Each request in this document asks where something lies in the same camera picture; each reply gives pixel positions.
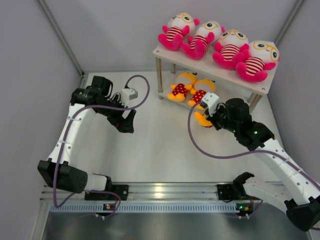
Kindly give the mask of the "orange plush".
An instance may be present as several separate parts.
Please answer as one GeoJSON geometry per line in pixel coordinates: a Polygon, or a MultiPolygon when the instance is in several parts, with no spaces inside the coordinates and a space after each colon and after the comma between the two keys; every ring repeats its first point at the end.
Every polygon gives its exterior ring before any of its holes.
{"type": "Polygon", "coordinates": [[[198,111],[196,111],[194,113],[194,118],[197,121],[197,123],[204,128],[212,128],[213,127],[213,124],[206,119],[206,116],[204,114],[201,114],[198,111]]]}
{"type": "Polygon", "coordinates": [[[197,80],[189,91],[192,97],[188,101],[188,105],[193,107],[195,104],[201,102],[206,93],[213,93],[215,90],[216,84],[214,80],[207,78],[197,80]]]}

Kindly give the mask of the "orange plush polka dress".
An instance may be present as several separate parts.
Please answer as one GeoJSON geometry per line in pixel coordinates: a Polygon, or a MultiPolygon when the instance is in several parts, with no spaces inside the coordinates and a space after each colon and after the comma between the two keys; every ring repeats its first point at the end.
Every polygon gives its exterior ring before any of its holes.
{"type": "Polygon", "coordinates": [[[167,94],[167,98],[174,102],[183,102],[192,89],[198,74],[196,72],[183,72],[176,79],[175,83],[170,86],[171,92],[167,94]]]}

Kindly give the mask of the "pink panda plush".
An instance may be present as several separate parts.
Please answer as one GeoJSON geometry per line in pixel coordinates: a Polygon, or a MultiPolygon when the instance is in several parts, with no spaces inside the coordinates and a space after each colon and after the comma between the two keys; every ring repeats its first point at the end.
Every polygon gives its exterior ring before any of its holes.
{"type": "Polygon", "coordinates": [[[249,83],[263,82],[268,77],[268,71],[274,69],[281,59],[272,41],[254,40],[243,54],[244,60],[236,64],[235,71],[240,79],[249,83]]]}
{"type": "Polygon", "coordinates": [[[216,21],[207,21],[201,24],[194,36],[189,36],[187,43],[182,43],[180,49],[189,58],[202,59],[208,51],[210,44],[216,42],[224,33],[225,27],[216,21]]]}
{"type": "Polygon", "coordinates": [[[221,68],[235,70],[237,63],[244,60],[244,51],[249,49],[248,37],[230,29],[222,33],[214,44],[213,61],[221,68]]]}
{"type": "Polygon", "coordinates": [[[198,18],[193,18],[188,13],[179,13],[171,18],[167,25],[162,26],[163,33],[160,33],[157,39],[167,50],[178,51],[185,37],[200,23],[198,18]]]}

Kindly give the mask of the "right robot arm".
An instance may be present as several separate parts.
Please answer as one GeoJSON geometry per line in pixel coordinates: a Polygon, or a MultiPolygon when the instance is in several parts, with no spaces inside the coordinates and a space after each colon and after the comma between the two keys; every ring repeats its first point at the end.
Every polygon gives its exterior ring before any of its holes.
{"type": "Polygon", "coordinates": [[[316,230],[320,221],[320,185],[286,153],[272,131],[254,121],[249,105],[241,98],[225,103],[214,93],[207,93],[200,102],[205,119],[216,130],[233,133],[238,143],[256,155],[287,188],[288,195],[271,190],[261,191],[272,199],[271,204],[284,211],[291,223],[302,231],[316,230]]]}

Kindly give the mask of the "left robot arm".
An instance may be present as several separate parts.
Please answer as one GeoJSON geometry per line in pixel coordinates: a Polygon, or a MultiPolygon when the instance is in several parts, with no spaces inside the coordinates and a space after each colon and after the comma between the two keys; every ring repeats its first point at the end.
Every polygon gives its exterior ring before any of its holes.
{"type": "Polygon", "coordinates": [[[79,169],[79,156],[86,132],[96,115],[105,116],[120,133],[134,132],[136,110],[127,117],[128,103],[138,97],[134,88],[125,86],[112,94],[113,83],[102,76],[94,76],[91,85],[76,88],[71,94],[68,115],[60,137],[47,160],[40,160],[37,169],[45,183],[54,189],[73,194],[95,191],[102,200],[113,194],[109,176],[88,173],[79,169]]]}

